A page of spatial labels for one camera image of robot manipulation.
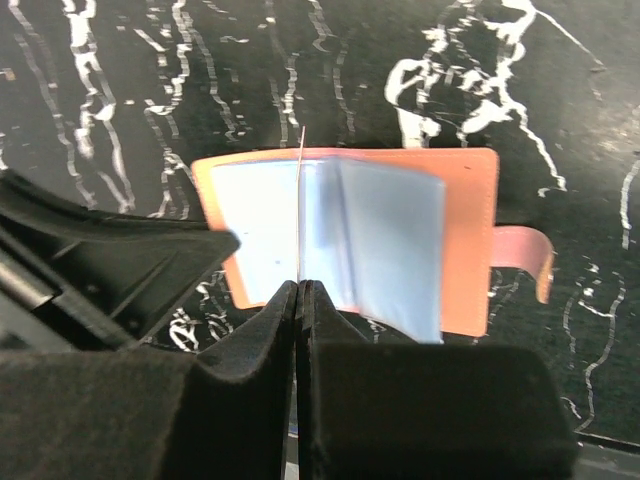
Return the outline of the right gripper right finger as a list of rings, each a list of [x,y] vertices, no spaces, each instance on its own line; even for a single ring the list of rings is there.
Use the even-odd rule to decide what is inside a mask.
[[[373,344],[317,281],[298,290],[297,395],[304,479],[568,479],[578,457],[537,354]]]

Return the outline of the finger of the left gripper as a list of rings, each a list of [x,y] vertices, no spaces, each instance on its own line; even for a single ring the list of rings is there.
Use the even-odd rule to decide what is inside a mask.
[[[88,210],[4,170],[1,334],[35,350],[129,348],[238,247],[204,222]]]

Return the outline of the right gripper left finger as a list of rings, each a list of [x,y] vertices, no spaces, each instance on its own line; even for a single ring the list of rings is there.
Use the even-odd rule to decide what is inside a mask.
[[[5,479],[280,479],[297,287],[199,354],[1,357]]]

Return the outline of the pink leather card holder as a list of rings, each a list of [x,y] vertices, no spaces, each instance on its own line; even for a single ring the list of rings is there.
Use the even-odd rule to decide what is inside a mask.
[[[421,343],[488,327],[491,272],[513,268],[549,299],[554,248],[495,222],[500,159],[488,148],[287,148],[204,158],[192,174],[209,226],[234,233],[234,305],[289,280]]]

